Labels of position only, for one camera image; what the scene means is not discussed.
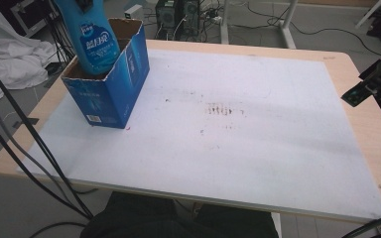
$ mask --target floor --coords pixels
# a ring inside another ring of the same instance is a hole
[[[214,6],[216,4],[216,1],[211,3],[210,0],[205,0],[205,2],[205,4]],[[265,25],[269,18],[250,13],[241,1],[230,2],[232,4],[228,19],[230,44],[272,48],[284,47],[281,34],[274,27],[260,29],[237,27],[237,25],[251,27]],[[126,5],[131,6],[131,2],[121,0],[105,0],[104,4],[107,17],[122,17],[124,7]],[[147,14],[151,13],[151,8],[154,9],[152,4],[147,4],[146,7],[149,8],[145,9]],[[250,8],[253,11],[275,16],[280,16],[287,7],[288,4],[250,2]],[[364,8],[300,4],[296,9],[292,22],[301,31],[309,33],[325,28],[352,32],[362,39],[368,48],[381,54],[381,42],[365,35],[369,23],[366,22],[360,29],[354,28],[356,22],[361,19],[366,11],[367,9]],[[146,18],[146,24],[151,24],[154,21],[155,18]],[[153,39],[157,30],[157,25],[146,26],[147,38]],[[298,49],[347,53],[351,56],[359,71],[363,71],[379,59],[379,56],[367,51],[358,39],[341,31],[324,31],[315,35],[304,35],[298,32],[294,26],[291,26],[291,32]],[[46,30],[40,31],[35,38],[51,41]],[[218,26],[214,25],[207,30],[207,42],[216,44],[219,41],[219,29]],[[25,113],[28,114],[46,93],[49,85],[49,83],[45,82],[33,88],[13,90],[12,94]],[[13,110],[5,99],[0,101],[0,112],[5,118],[6,125],[14,132],[16,129],[13,125],[19,119],[12,113]],[[109,190],[99,190],[88,195],[82,195],[81,198],[93,213],[97,213],[104,208],[109,195]],[[182,203],[187,207],[191,206],[190,201],[182,201]],[[188,215],[186,211],[181,209],[178,206],[178,210],[183,215]],[[83,218],[44,194],[29,180],[0,176],[0,237],[29,237],[47,225],[62,221],[85,222]],[[353,223],[281,214],[282,236],[285,238],[340,237],[358,226],[358,224]],[[63,226],[49,230],[39,237],[78,237],[79,232],[80,228],[78,227]],[[370,237],[373,234],[375,234],[375,231],[366,233],[361,237]]]

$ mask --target white cloth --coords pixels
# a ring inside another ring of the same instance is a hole
[[[0,79],[8,89],[23,89],[47,80],[44,66],[55,52],[51,43],[18,35],[0,13]]]

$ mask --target white tabletop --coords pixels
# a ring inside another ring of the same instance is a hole
[[[69,95],[44,125],[70,179],[247,208],[381,216],[322,62],[156,50],[149,58],[125,130],[89,126]],[[30,153],[44,162],[37,145]]]

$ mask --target blue cardboard box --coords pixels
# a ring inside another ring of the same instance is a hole
[[[125,128],[150,71],[141,21],[109,19],[121,54],[106,75],[87,75],[75,58],[61,75],[90,125]]]

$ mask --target plastic bottle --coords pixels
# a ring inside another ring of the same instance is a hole
[[[103,0],[55,0],[82,69],[93,75],[107,72],[120,50],[104,15]]]

